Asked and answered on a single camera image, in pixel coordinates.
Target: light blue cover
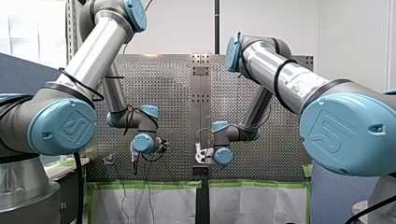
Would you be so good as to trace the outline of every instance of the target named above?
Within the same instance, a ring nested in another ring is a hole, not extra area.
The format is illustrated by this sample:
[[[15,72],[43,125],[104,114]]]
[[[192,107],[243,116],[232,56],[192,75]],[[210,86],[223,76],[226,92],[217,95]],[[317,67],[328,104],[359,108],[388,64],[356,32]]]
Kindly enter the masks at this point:
[[[148,27],[148,19],[145,8],[140,0],[125,0],[125,8],[129,19],[137,33],[143,32]]]
[[[132,142],[134,151],[139,153],[151,153],[154,150],[154,142],[152,141],[151,137],[146,133],[140,133]]]
[[[396,171],[396,113],[374,98],[348,92],[321,97],[302,114],[300,135],[312,159],[337,174]]]
[[[146,114],[158,118],[158,106],[156,105],[142,105],[140,109],[143,110]]]
[[[212,133],[216,133],[219,132],[225,128],[228,128],[228,126],[230,126],[230,124],[228,123],[228,121],[216,121],[212,123]]]
[[[239,53],[241,51],[238,35],[233,35],[228,41],[225,55],[225,67],[230,72],[238,72]]]
[[[215,152],[214,159],[217,164],[226,166],[233,161],[233,153],[227,147],[222,147]]]
[[[96,115],[90,105],[78,99],[62,99],[37,113],[27,138],[37,153],[69,155],[91,142],[96,125]]]

